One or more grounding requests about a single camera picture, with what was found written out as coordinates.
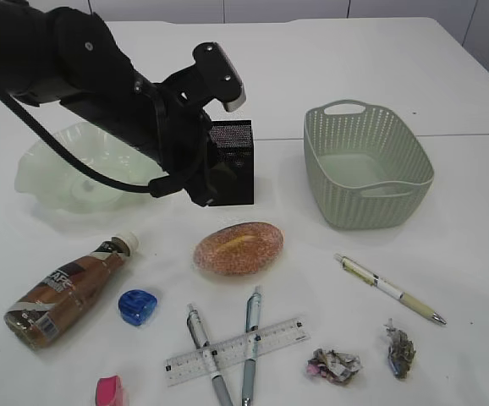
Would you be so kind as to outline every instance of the bottle cap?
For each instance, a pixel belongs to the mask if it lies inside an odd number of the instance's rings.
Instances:
[[[134,254],[134,252],[137,250],[137,247],[140,246],[140,241],[130,231],[123,231],[121,233],[117,233],[115,234],[115,237],[123,241],[126,245],[128,245],[130,254]]]
[[[144,290],[134,289],[118,300],[118,309],[123,320],[132,326],[142,325],[157,307],[158,300]]]

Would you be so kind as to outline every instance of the crumpled paper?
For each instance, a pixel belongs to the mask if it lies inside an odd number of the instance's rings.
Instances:
[[[346,385],[363,368],[360,357],[352,354],[337,353],[334,350],[324,352],[319,348],[314,358],[309,359],[306,373],[321,376],[333,384]]]
[[[387,353],[389,366],[391,366],[393,374],[398,379],[404,379],[414,360],[414,344],[408,339],[408,335],[405,332],[393,327],[392,319],[389,319],[385,326],[387,335],[391,338],[391,345]]]

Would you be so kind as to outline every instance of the ruler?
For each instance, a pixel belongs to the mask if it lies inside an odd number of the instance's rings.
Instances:
[[[205,356],[206,351],[210,351],[214,355],[218,369],[223,370],[229,366],[245,362],[246,349],[254,341],[257,341],[257,356],[260,356],[288,347],[291,344],[301,343],[309,338],[310,336],[305,330],[305,323],[302,318],[295,317],[254,332],[230,338],[221,343],[213,344],[208,348],[200,348],[196,351],[167,359],[165,371],[168,386],[172,387],[199,376],[207,375],[209,370],[204,360],[207,358]]]

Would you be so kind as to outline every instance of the orange pebble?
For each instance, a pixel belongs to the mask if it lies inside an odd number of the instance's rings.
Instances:
[[[271,264],[283,245],[278,228],[266,222],[245,222],[205,237],[195,247],[194,263],[220,275],[248,275]]]

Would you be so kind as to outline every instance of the mechanical pen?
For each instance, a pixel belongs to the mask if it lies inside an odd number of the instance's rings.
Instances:
[[[261,290],[259,286],[246,302],[246,332],[253,332],[260,324],[261,312]],[[256,335],[248,340],[246,348],[246,361],[244,362],[242,406],[250,406],[254,395],[255,359],[257,357],[258,341],[260,336]]]
[[[197,310],[194,309],[192,304],[188,305],[188,319],[186,319],[186,325],[190,330],[190,335],[194,340],[195,347],[205,348],[203,351],[203,360],[205,362],[206,368],[209,370],[211,374],[212,386],[214,387],[214,391],[217,394],[218,402],[220,406],[234,406],[231,401],[231,397],[229,397],[228,388],[226,387],[226,382],[222,377],[222,374],[218,370],[217,362],[214,359],[214,355],[211,350],[208,348],[210,343],[207,335],[205,333],[205,329],[201,324],[200,315]]]
[[[350,258],[339,254],[335,255],[335,259],[341,263],[345,271],[354,274],[359,279],[362,279],[363,282],[379,288],[385,294],[388,294],[392,298],[398,300],[400,303],[412,309],[419,315],[422,315],[423,317],[425,317],[430,321],[435,321],[443,325],[447,324],[444,318],[441,315],[439,315],[436,311],[431,309],[429,306],[422,303],[411,294],[408,294],[405,291],[397,288],[395,285],[388,282],[387,280],[380,278],[377,274],[366,270],[363,266],[361,266],[357,262],[352,261],[350,260]]]

